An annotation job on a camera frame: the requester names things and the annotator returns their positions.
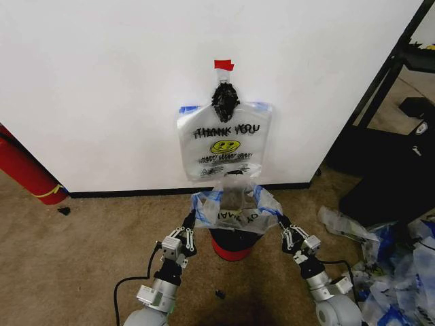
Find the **debris on floor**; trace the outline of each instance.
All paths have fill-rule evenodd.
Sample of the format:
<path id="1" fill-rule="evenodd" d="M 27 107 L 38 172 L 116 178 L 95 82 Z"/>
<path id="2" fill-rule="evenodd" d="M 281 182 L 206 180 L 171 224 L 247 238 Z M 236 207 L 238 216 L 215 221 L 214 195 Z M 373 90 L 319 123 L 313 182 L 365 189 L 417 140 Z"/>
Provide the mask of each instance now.
<path id="1" fill-rule="evenodd" d="M 67 216 L 71 212 L 71 209 L 69 207 L 61 207 L 61 208 L 57 209 L 57 211 L 59 213 L 62 213 L 65 216 Z"/>
<path id="2" fill-rule="evenodd" d="M 220 291 L 220 290 L 216 290 L 215 294 L 217 297 L 219 297 L 220 299 L 225 299 L 225 292 Z"/>
<path id="3" fill-rule="evenodd" d="M 364 228 L 321 207 L 319 220 L 333 234 L 361 242 L 365 261 L 353 279 L 369 325 L 435 325 L 435 218 L 420 217 Z"/>

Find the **black baseboard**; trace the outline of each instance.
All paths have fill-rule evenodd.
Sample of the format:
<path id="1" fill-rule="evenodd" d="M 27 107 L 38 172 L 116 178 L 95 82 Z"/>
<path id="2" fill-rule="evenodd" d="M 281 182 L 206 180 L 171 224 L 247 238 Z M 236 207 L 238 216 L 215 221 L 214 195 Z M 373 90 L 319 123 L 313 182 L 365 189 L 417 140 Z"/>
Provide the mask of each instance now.
<path id="1" fill-rule="evenodd" d="M 278 189 L 306 189 L 311 182 L 302 183 L 277 183 L 263 185 L 267 190 Z M 70 192 L 71 198 L 109 198 L 109 197 L 137 197 L 137 196 L 160 196 L 160 195 L 184 195 L 212 190 L 212 187 L 176 188 L 176 189 L 151 189 L 151 190 L 124 190 L 118 192 Z"/>

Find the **white wall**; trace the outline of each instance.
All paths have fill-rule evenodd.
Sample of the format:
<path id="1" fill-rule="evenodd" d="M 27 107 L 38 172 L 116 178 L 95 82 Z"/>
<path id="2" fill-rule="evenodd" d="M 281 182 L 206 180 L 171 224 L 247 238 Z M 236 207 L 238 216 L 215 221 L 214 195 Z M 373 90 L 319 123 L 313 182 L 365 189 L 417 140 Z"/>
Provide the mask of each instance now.
<path id="1" fill-rule="evenodd" d="M 435 5 L 432 5 L 421 24 L 415 30 L 411 43 L 421 43 L 421 48 L 435 44 Z"/>
<path id="2" fill-rule="evenodd" d="M 275 106 L 260 181 L 307 182 L 420 3 L 0 0 L 0 122 L 70 192 L 191 187 L 175 112 L 230 58 Z"/>

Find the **yellow smiley face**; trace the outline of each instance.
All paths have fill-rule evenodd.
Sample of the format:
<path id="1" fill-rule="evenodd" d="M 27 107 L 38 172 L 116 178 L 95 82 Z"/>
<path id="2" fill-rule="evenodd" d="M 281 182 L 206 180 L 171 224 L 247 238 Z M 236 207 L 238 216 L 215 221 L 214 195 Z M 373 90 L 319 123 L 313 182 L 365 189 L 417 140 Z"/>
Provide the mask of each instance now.
<path id="1" fill-rule="evenodd" d="M 238 141 L 217 141 L 211 146 L 210 151 L 214 154 L 232 153 L 240 146 Z"/>

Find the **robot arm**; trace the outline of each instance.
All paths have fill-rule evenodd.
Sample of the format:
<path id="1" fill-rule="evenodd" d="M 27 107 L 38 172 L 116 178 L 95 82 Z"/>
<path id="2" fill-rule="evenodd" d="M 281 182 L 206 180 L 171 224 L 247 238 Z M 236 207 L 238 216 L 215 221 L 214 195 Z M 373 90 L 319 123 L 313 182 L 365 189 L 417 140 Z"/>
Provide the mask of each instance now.
<path id="1" fill-rule="evenodd" d="M 300 267 L 316 303 L 317 319 L 322 326 L 360 326 L 362 315 L 358 306 L 345 294 L 352 289 L 351 281 L 342 276 L 336 280 L 326 274 L 323 263 L 315 256 L 320 240 L 309 236 L 302 228 L 278 216 L 282 235 L 282 250 L 293 256 Z"/>
<path id="2" fill-rule="evenodd" d="M 300 275 L 309 286 L 316 303 L 317 319 L 321 326 L 360 326 L 361 312 L 345 294 L 352 288 L 350 280 L 342 276 L 336 280 L 326 274 L 323 263 L 315 256 L 320 240 L 309 236 L 302 228 L 291 224 L 285 216 L 278 217 L 282 235 L 282 250 L 293 256 L 300 267 Z M 196 254 L 194 244 L 195 211 L 185 219 L 182 226 L 173 230 L 158 242 L 163 250 L 161 269 L 154 274 L 151 287 L 142 285 L 137 299 L 145 306 L 134 311 L 124 326 L 167 326 L 169 314 L 175 306 L 175 295 L 181 285 L 181 273 L 188 258 Z"/>
<path id="3" fill-rule="evenodd" d="M 181 285 L 181 273 L 188 264 L 188 258 L 196 255 L 194 244 L 195 210 L 173 230 L 158 246 L 163 251 L 161 269 L 154 274 L 151 287 L 142 285 L 137 299 L 145 306 L 134 311 L 124 326 L 167 326 L 169 314 L 175 307 L 175 295 Z"/>

